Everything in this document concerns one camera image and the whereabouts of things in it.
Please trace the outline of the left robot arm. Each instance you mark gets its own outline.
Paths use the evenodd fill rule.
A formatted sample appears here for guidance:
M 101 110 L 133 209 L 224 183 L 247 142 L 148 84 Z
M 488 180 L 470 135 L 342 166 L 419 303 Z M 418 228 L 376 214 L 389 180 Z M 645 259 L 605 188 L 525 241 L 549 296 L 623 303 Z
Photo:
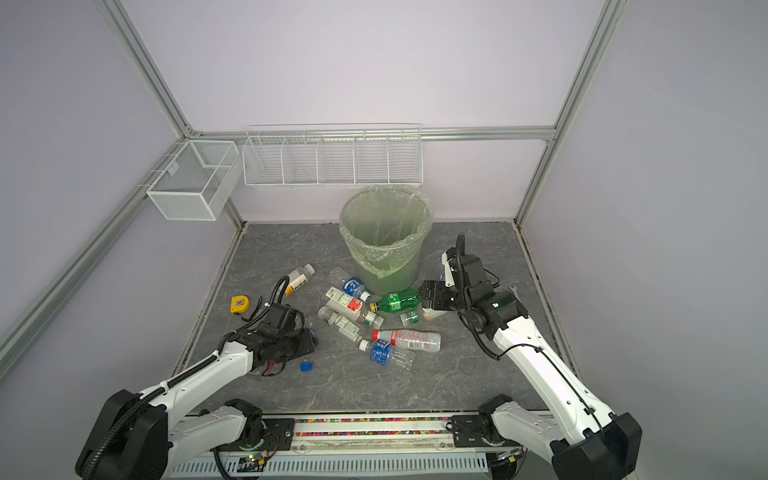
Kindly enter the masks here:
M 262 410 L 233 399 L 198 417 L 192 410 L 234 380 L 281 373 L 318 345 L 304 314 L 272 303 L 225 334 L 204 359 L 138 393 L 109 397 L 76 461 L 82 479 L 161 479 L 178 464 L 225 445 L 262 447 L 270 434 Z

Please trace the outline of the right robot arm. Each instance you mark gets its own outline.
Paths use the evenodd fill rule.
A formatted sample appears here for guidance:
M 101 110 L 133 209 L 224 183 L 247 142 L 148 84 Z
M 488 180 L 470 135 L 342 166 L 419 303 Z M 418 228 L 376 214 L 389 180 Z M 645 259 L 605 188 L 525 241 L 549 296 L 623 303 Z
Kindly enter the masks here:
M 514 291 L 495 287 L 481 259 L 451 247 L 442 276 L 419 294 L 428 309 L 454 311 L 484 351 L 508 357 L 550 415 L 544 417 L 499 395 L 480 413 L 497 440 L 520 444 L 548 461 L 560 479 L 624 479 L 638 464 L 642 429 L 629 413 L 600 400 L 544 339 Z

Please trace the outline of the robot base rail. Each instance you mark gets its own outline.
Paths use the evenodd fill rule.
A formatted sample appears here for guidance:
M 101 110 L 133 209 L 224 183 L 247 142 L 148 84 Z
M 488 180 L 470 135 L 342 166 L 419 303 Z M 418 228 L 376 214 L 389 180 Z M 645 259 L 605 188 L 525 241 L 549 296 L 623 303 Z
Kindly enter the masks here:
M 234 444 L 171 469 L 171 479 L 514 479 L 528 451 L 482 432 L 476 412 L 272 415 L 253 448 Z

